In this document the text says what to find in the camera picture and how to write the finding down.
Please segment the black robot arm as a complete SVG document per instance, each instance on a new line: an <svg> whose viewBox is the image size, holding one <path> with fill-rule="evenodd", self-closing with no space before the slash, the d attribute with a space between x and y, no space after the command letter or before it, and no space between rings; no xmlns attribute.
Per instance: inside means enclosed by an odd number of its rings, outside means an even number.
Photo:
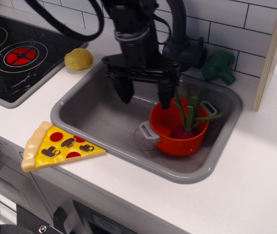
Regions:
<svg viewBox="0 0 277 234"><path fill-rule="evenodd" d="M134 94L133 82L155 83L163 109L170 106L179 85L180 65L159 52L154 21L158 4L154 0L104 0L113 20L114 37L121 54L102 58L107 77L120 99L128 104Z"/></svg>

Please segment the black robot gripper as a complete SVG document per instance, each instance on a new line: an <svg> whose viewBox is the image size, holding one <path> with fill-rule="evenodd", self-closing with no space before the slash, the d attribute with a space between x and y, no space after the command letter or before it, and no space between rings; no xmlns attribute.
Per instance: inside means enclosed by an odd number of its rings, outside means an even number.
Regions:
<svg viewBox="0 0 277 234"><path fill-rule="evenodd" d="M158 83L158 96L162 109L170 106L175 86L180 85L180 64L160 54L159 42L154 32L115 32L122 53L105 56L102 62L112 77L112 85L120 99L129 104L134 94L133 82L129 79Z"/></svg>

